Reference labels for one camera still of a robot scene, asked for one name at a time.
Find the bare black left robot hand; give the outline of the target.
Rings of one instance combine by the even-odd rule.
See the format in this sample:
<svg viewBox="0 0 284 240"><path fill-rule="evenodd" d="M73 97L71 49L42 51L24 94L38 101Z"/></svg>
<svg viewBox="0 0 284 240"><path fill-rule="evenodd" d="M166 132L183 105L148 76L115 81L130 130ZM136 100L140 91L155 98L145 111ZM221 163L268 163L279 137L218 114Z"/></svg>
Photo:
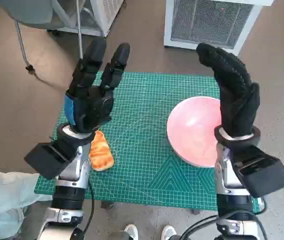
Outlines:
<svg viewBox="0 0 284 240"><path fill-rule="evenodd" d="M121 43L110 62L105 65L100 78L94 85L103 63L107 47L104 38L93 40L72 74L66 90L64 113L71 128L78 133L90 133L111 120L114 105L114 89L118 87L130 54L130 45Z"/></svg>

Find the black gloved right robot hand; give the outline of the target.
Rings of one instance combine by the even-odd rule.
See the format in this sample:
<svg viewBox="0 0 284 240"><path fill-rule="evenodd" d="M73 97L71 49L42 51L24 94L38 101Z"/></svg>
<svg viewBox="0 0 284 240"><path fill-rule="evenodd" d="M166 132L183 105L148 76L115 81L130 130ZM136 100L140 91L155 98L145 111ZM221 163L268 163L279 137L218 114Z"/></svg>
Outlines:
<svg viewBox="0 0 284 240"><path fill-rule="evenodd" d="M221 123L232 138L253 133L253 123L260 104L259 85L251 81L245 64L232 53L200 43L199 61L214 72L219 86Z"/></svg>

